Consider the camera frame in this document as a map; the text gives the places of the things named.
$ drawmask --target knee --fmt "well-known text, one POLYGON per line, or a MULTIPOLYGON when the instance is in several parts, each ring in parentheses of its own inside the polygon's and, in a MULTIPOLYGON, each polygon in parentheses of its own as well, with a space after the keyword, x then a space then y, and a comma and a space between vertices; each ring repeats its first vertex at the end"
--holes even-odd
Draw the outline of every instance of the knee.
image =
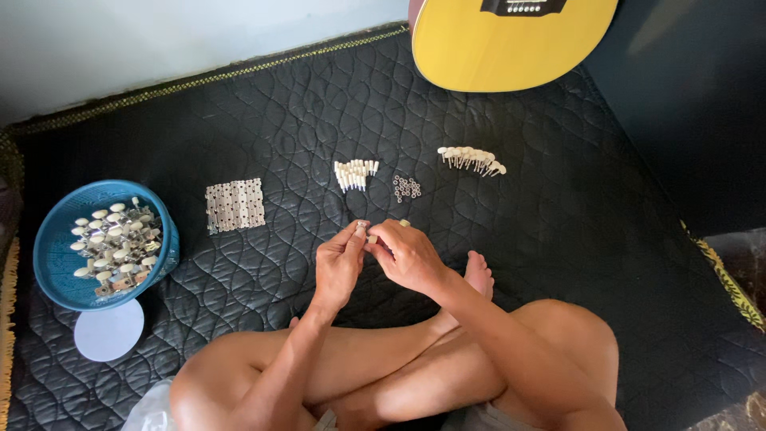
POLYGON ((533 301, 519 309, 531 316, 534 330, 543 337, 565 343, 588 341, 607 354, 617 355, 617 339, 607 322, 579 305, 555 299, 533 301))

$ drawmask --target acoustic guitar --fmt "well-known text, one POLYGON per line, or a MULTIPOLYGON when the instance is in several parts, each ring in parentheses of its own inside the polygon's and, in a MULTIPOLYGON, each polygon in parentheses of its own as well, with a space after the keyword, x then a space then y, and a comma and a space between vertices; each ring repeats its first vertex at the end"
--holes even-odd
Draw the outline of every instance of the acoustic guitar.
POLYGON ((448 90, 536 87, 583 61, 616 7, 617 0, 410 0, 415 64, 448 90))

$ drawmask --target black quilted mattress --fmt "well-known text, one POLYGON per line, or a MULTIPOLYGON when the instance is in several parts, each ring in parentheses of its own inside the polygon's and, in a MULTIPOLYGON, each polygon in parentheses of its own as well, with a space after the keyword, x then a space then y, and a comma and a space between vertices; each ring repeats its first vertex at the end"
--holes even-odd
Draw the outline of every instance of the black quilted mattress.
MULTIPOLYGON (((455 269, 469 250, 483 253, 508 311, 557 298, 601 316, 620 345, 617 409, 629 429, 682 429, 764 386, 761 333, 738 315, 586 71, 513 93, 450 92, 418 75, 410 36, 397 28, 17 133, 27 207, 8 429, 119 429, 210 340, 300 315, 317 246, 357 218, 408 219, 455 269), (450 170, 440 146, 492 151, 508 173, 450 170), (350 159, 381 162, 366 193, 344 195, 336 183, 332 162, 350 159), (397 204, 396 174, 423 195, 397 204), (41 293, 31 250, 56 201, 107 178, 162 198, 183 259, 139 297, 147 322, 136 349, 102 364, 78 354, 78 313, 41 293), (208 236, 205 187, 252 178, 263 181, 267 224, 208 236)), ((368 262, 336 325, 407 325, 436 311, 368 262)))

